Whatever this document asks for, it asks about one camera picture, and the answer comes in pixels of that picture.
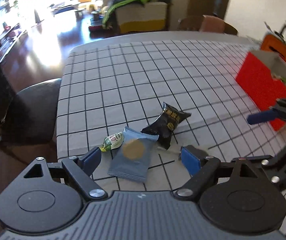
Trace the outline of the black snack packet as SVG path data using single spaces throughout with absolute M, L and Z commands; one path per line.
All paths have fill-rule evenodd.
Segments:
M 164 102 L 162 113 L 149 126 L 143 128 L 141 132 L 149 135 L 158 135 L 159 144 L 168 150 L 171 146 L 174 130 L 191 115 L 191 113 L 180 111 Z

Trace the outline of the black seat wooden chair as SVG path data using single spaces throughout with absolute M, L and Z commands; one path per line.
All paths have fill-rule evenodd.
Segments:
M 15 92 L 0 65 L 0 150 L 24 164 L 37 156 L 57 161 L 60 84 L 51 79 Z

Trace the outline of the orange green tissue holder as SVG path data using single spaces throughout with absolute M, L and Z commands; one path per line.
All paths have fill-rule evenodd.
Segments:
M 264 36 L 260 50 L 275 52 L 286 62 L 286 41 L 278 35 L 268 33 Z

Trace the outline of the green small snack packet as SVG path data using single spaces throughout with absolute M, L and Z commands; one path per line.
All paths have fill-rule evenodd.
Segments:
M 122 132 L 110 135 L 104 139 L 103 144 L 100 146 L 102 152 L 108 152 L 119 148 L 124 142 L 124 135 Z

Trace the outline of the coffee table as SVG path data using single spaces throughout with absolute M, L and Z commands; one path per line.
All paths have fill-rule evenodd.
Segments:
M 52 4 L 49 9 L 52 13 L 53 16 L 60 14 L 62 12 L 66 12 L 66 11 L 75 11 L 78 9 L 78 5 L 80 5 L 79 1 L 73 0 L 73 1 L 67 1 L 67 2 L 63 2 L 60 4 Z

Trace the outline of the blue cookie packet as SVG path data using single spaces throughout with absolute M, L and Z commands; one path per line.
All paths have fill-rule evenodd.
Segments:
M 144 183 L 159 136 L 141 133 L 129 127 L 124 128 L 123 136 L 123 143 L 116 149 L 108 175 Z

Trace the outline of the tv cabinet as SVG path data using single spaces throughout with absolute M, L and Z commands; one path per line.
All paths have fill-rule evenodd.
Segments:
M 19 42 L 20 37 L 27 33 L 19 23 L 12 27 L 6 27 L 0 35 L 0 63 L 5 59 L 11 49 Z

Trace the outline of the red cardboard box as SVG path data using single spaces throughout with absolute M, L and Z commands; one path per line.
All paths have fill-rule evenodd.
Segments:
M 286 62 L 279 54 L 269 51 L 250 51 L 238 71 L 236 82 L 262 111 L 275 106 L 278 99 L 286 99 Z M 278 131 L 285 121 L 269 121 Z

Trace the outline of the checkered white tablecloth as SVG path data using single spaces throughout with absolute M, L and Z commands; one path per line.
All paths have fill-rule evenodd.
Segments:
M 110 200 L 95 206 L 71 239 L 220 239 L 203 228 L 190 205 L 170 192 L 190 177 L 173 150 L 193 145 L 222 161 L 275 155 L 286 126 L 250 126 L 257 107 L 236 83 L 254 46 L 237 37 L 189 32 L 128 35 L 73 48 L 64 69 L 57 110 L 57 156 L 85 154 L 108 135 L 151 124 L 166 102 L 192 115 L 175 130 L 169 151 L 155 150 L 145 183 L 108 175 L 105 153 L 92 179 Z

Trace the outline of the wooden chair with pink cloth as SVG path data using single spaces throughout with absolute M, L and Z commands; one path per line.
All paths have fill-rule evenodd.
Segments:
M 188 16 L 178 20 L 177 30 L 238 35 L 238 30 L 221 18 L 209 15 Z

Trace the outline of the sofa with cream cover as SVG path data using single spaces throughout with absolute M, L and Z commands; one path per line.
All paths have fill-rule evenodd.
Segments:
M 161 31 L 166 27 L 167 3 L 148 2 L 145 5 L 130 3 L 115 10 L 121 34 Z

